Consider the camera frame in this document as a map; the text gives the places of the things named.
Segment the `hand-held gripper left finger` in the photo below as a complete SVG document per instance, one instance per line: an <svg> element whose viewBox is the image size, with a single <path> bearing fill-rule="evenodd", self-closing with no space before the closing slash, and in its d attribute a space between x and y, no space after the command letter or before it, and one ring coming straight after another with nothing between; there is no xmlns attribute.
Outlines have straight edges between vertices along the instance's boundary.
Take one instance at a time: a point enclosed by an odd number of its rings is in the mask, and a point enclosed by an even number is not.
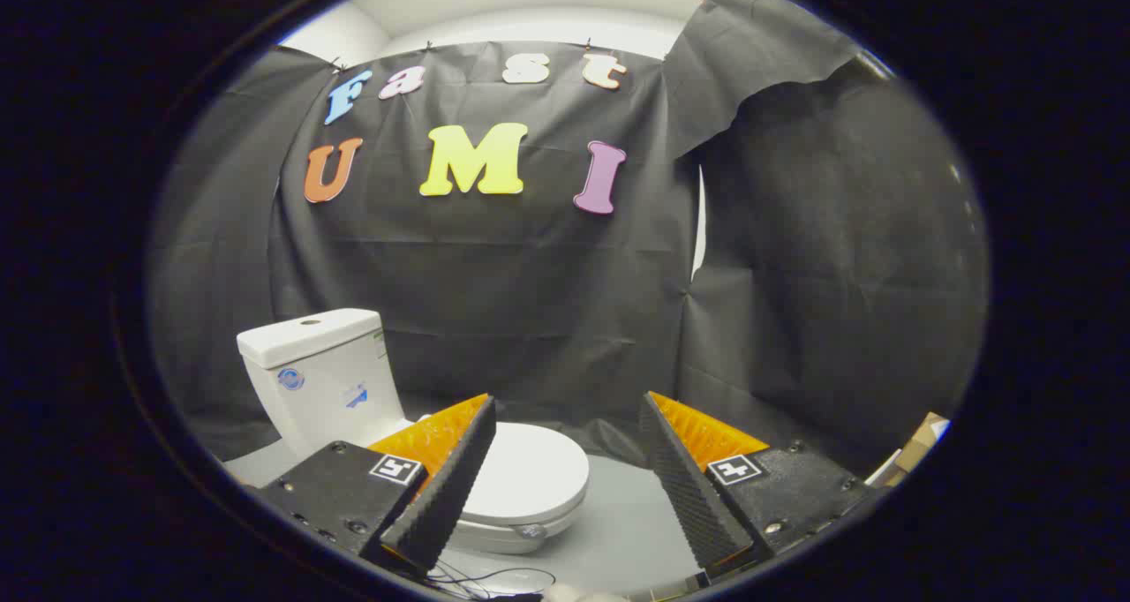
<svg viewBox="0 0 1130 602"><path fill-rule="evenodd" d="M257 492L329 546L424 575L455 533L496 425L495 398L476 395L367 447L329 442Z"/></svg>

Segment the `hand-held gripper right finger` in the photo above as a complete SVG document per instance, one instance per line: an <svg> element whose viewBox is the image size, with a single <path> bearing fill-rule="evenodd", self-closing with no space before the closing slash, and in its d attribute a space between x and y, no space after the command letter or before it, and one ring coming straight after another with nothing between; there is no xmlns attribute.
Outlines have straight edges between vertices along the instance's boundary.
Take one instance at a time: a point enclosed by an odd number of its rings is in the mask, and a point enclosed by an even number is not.
<svg viewBox="0 0 1130 602"><path fill-rule="evenodd" d="M638 430L710 578L791 553L875 501L872 486L806 442L774 447L673 398L646 393Z"/></svg>

